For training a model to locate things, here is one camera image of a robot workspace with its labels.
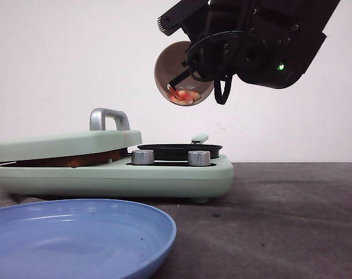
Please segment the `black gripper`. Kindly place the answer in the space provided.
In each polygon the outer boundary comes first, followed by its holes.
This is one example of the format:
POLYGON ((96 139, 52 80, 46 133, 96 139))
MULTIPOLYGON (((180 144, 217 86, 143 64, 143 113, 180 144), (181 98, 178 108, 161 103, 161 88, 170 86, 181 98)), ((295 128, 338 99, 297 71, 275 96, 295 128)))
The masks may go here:
MULTIPOLYGON (((251 1, 179 1, 158 18, 157 24, 166 36, 182 29, 191 42, 196 42, 215 33, 241 30, 251 6, 251 1)), ((175 88, 190 75, 185 69, 167 85, 175 88)))

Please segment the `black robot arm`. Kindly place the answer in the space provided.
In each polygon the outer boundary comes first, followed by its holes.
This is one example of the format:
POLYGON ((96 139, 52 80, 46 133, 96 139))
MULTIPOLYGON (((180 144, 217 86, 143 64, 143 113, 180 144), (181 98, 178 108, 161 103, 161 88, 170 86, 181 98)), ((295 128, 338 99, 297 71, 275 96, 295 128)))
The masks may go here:
POLYGON ((179 1, 157 20, 191 44, 182 59, 198 81, 242 81, 283 89, 308 69, 338 1, 179 1))

